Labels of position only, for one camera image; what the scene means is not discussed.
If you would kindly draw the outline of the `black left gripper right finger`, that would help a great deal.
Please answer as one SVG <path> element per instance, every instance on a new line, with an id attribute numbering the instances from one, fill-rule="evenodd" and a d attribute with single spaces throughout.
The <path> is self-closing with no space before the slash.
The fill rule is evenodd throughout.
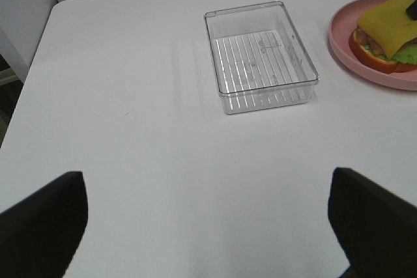
<path id="1" fill-rule="evenodd" d="M 342 277 L 415 277 L 416 207 L 364 175 L 338 167 L 328 220 L 349 261 Z"/>

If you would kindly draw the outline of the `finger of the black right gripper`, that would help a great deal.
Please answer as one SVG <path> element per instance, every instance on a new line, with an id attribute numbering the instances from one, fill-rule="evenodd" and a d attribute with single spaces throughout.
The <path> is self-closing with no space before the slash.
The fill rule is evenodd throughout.
<path id="1" fill-rule="evenodd" d="M 417 0 L 414 0 L 405 10 L 408 17 L 414 21 L 417 20 Z"/>

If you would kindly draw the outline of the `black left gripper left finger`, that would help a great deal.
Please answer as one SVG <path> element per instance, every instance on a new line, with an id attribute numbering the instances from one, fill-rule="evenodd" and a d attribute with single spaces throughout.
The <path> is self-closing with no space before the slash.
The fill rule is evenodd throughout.
<path id="1" fill-rule="evenodd" d="M 62 174 L 1 212 L 1 276 L 63 277 L 88 222 L 83 174 Z"/>

